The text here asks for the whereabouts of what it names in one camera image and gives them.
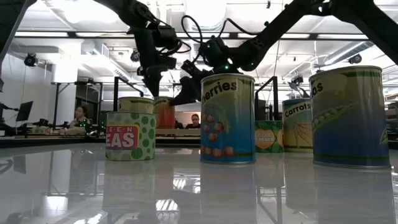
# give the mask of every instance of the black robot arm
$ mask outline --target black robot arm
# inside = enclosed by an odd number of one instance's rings
[[[262,32],[239,47],[225,46],[220,37],[212,37],[202,44],[201,56],[213,70],[200,71],[194,63],[186,61],[182,69],[192,78],[184,81],[189,85],[182,83],[181,93],[170,104],[179,105],[192,99],[200,101],[200,89],[192,88],[199,88],[200,80],[209,75],[236,73],[238,68],[244,71],[256,69],[267,51],[305,15],[335,16],[355,25],[398,64],[398,26],[373,0],[293,0],[271,23],[266,22]]]

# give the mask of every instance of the ceiling duct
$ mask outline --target ceiling duct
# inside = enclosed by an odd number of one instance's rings
[[[199,24],[202,32],[221,30],[226,16],[226,0],[184,0],[185,15],[192,16]],[[198,31],[196,25],[185,19],[187,31]]]
[[[332,53],[329,56],[325,57],[324,65],[319,65],[319,67],[334,65],[338,62],[347,60],[372,46],[374,46],[374,43],[370,41],[359,43],[352,42],[337,50],[335,53]]]

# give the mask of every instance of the black metal pole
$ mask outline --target black metal pole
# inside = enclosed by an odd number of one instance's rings
[[[59,97],[60,85],[61,85],[60,83],[57,83],[57,90],[55,93],[54,121],[52,123],[53,126],[55,126],[57,123],[58,97]]]
[[[113,86],[113,111],[118,110],[118,98],[119,98],[119,77],[115,77],[114,86]]]
[[[274,78],[274,121],[279,120],[278,78]]]
[[[104,90],[104,84],[100,83],[99,88],[99,100],[98,100],[98,112],[97,112],[97,124],[100,124],[100,113],[101,113],[101,104],[102,104],[102,92]]]

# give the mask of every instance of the white wall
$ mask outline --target white wall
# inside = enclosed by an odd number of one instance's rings
[[[51,91],[52,72],[47,71],[45,74],[43,68],[26,67],[21,59],[9,54],[1,68],[4,87],[3,93],[0,93],[0,102],[19,108],[21,103],[33,101],[28,122],[36,122],[40,118],[48,119],[49,113],[54,109],[54,100],[50,97],[55,94],[55,91]],[[8,125],[15,126],[16,117],[13,116],[16,114],[15,111],[4,110],[3,117],[5,120],[9,119],[6,122]]]

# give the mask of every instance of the woman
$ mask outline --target woman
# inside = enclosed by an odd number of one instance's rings
[[[196,129],[200,128],[200,123],[199,123],[199,115],[193,114],[191,117],[192,124],[188,124],[185,129]]]
[[[61,129],[60,134],[66,134],[66,135],[84,135],[86,134],[86,128],[85,127],[78,127],[77,125],[79,123],[82,123],[83,120],[86,120],[86,123],[89,124],[90,120],[87,119],[87,107],[85,106],[78,106],[75,111],[75,119],[71,121],[69,124],[69,128]]]

